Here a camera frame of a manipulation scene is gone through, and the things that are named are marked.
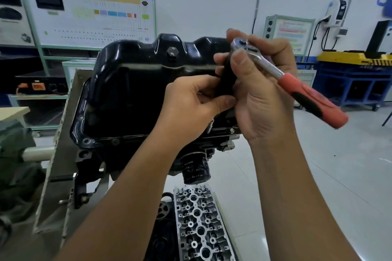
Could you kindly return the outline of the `person's right hand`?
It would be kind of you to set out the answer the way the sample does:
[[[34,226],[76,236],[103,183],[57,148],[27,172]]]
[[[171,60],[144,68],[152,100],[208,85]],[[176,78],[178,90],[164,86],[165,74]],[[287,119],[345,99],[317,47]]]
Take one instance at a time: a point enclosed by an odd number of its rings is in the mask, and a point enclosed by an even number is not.
[[[246,35],[240,30],[229,28],[227,41],[236,37],[247,38],[261,54],[284,73],[297,77],[296,60],[289,41],[285,38],[264,40],[255,35]],[[237,50],[233,55],[247,55],[244,50]],[[277,80],[261,67],[255,65],[261,73],[260,96],[235,95],[236,119],[239,128],[251,148],[285,147],[299,144],[295,122],[294,101],[277,84]]]

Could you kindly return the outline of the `person's left hand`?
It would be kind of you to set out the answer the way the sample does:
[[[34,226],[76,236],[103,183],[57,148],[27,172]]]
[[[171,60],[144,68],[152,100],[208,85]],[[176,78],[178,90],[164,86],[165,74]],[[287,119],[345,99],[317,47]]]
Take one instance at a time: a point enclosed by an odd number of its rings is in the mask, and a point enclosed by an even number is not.
[[[167,85],[159,118],[150,137],[159,147],[179,153],[201,136],[217,115],[198,111],[198,96],[213,97],[219,79],[210,75],[184,76]]]

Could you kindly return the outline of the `black socket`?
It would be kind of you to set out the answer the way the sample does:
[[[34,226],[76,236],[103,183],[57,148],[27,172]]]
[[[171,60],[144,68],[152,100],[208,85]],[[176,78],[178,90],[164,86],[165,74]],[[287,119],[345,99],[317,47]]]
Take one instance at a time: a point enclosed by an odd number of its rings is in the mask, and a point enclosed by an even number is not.
[[[233,85],[237,80],[237,77],[231,68],[231,57],[233,52],[234,51],[231,50],[224,61],[223,71],[219,77],[219,83],[215,89],[214,98],[222,95],[233,95]]]

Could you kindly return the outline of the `red-handled ratchet wrench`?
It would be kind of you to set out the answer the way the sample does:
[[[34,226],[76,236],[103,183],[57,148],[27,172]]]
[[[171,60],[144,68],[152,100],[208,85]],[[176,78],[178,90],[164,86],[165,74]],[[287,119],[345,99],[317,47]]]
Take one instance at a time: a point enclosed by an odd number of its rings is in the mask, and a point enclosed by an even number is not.
[[[272,62],[267,60],[260,50],[247,39],[238,37],[231,42],[231,49],[245,49],[250,59],[259,67],[267,71],[276,80],[277,84],[303,106],[308,112],[323,120],[334,129],[343,127],[349,120],[338,106],[333,104],[321,93],[304,84],[289,73],[284,73]]]

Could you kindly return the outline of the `black oil filter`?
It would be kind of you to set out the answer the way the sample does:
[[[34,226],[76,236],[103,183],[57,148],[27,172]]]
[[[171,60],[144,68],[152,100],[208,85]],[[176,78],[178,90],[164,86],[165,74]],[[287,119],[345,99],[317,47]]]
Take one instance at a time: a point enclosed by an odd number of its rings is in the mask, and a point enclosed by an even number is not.
[[[184,184],[197,185],[211,178],[206,151],[195,151],[180,158]]]

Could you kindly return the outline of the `black oil pan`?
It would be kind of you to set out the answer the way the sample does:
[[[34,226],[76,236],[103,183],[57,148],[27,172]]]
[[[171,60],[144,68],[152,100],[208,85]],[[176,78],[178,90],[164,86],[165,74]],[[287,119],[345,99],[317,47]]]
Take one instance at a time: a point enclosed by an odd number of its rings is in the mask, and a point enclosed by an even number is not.
[[[175,62],[167,59],[169,47],[179,51]],[[184,42],[166,33],[151,43],[125,39],[109,43],[83,85],[70,137],[72,133],[79,138],[148,135],[161,111],[166,86],[183,76],[216,76],[213,56],[230,50],[226,38],[204,36]]]

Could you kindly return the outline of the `blue workbench with yellow top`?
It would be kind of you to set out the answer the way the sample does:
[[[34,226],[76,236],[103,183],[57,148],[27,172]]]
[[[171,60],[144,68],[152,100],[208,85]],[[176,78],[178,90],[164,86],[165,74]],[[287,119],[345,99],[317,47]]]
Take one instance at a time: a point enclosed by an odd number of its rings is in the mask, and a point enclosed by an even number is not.
[[[392,53],[323,51],[316,70],[313,88],[335,105],[378,111],[392,86]]]

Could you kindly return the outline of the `metal timing sprocket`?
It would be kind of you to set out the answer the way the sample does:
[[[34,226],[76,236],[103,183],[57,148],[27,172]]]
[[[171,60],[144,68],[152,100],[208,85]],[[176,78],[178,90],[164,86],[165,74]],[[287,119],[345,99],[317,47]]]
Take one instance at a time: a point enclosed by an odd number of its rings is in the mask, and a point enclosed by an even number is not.
[[[156,221],[170,220],[175,221],[174,195],[165,192],[161,196]]]

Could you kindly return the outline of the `silver cylinder head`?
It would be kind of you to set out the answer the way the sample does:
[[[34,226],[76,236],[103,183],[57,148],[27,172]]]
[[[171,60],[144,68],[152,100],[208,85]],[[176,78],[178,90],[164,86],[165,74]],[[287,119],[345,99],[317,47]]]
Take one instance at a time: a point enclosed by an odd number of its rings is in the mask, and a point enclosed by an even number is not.
[[[174,189],[179,261],[238,261],[208,184]]]

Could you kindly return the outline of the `black engine cover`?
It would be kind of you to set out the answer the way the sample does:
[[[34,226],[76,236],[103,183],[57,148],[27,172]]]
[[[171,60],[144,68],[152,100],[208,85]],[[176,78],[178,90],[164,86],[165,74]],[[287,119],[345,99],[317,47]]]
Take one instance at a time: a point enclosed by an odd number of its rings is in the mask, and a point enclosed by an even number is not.
[[[179,261],[177,225],[172,219],[157,219],[144,261]]]

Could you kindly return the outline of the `large white training board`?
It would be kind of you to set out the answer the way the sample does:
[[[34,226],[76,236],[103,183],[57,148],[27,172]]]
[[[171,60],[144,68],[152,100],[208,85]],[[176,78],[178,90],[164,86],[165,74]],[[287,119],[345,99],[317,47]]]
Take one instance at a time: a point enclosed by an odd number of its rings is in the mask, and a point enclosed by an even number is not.
[[[23,0],[37,46],[98,50],[156,39],[155,0]]]

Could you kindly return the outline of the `metal engine stand plate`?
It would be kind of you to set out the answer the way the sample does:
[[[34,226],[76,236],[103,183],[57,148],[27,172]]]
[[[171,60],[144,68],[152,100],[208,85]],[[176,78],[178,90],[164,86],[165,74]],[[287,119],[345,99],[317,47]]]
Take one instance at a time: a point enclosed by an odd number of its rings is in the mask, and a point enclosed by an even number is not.
[[[36,212],[33,236],[43,241],[43,248],[52,254],[58,252],[108,190],[107,174],[98,183],[89,202],[79,209],[74,208],[79,147],[71,140],[70,129],[83,85],[92,73],[92,70],[75,72]]]

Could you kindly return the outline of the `black box with orange connector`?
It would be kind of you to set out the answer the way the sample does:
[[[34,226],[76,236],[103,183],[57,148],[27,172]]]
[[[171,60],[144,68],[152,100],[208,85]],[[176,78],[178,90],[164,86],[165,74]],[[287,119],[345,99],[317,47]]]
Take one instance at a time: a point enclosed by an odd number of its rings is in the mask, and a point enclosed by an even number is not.
[[[17,95],[66,95],[68,84],[61,76],[28,76],[15,77]]]

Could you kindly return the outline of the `wooden table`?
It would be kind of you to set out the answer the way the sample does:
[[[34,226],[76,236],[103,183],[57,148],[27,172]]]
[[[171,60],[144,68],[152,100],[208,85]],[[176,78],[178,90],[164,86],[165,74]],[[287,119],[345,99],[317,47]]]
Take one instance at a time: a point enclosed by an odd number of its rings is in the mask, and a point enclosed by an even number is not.
[[[0,107],[0,122],[17,120],[26,126],[24,116],[29,112],[29,107]]]

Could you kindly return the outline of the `grey instrument panel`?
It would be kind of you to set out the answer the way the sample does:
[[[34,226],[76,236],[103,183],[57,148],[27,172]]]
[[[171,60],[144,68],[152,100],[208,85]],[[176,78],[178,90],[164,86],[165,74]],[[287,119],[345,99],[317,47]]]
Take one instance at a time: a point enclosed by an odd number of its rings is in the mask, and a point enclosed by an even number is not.
[[[36,47],[22,0],[0,0],[0,46]]]

